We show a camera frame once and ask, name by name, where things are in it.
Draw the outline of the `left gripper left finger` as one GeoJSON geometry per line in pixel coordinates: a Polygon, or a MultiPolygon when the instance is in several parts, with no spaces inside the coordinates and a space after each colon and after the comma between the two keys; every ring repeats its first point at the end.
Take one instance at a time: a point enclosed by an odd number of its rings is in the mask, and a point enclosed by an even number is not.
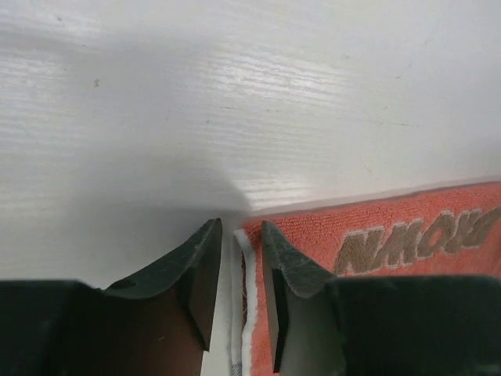
{"type": "Polygon", "coordinates": [[[210,348],[222,222],[105,289],[1,283],[4,375],[198,375],[210,348]]]}

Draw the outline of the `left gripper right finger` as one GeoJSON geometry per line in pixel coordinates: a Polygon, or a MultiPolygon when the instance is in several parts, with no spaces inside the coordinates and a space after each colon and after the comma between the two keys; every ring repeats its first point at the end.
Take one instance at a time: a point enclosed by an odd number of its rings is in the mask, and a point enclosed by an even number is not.
{"type": "Polygon", "coordinates": [[[499,374],[499,279],[336,277],[273,222],[261,238],[277,374],[499,374]]]}

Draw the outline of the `red bear towel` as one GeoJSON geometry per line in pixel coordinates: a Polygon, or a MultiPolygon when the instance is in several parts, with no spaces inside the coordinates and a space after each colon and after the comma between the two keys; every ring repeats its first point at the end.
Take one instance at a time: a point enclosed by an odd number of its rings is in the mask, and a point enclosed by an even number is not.
{"type": "MultiPolygon", "coordinates": [[[[339,276],[500,274],[500,184],[428,190],[273,222],[339,276]]],[[[270,375],[261,221],[232,236],[232,373],[270,375]]]]}

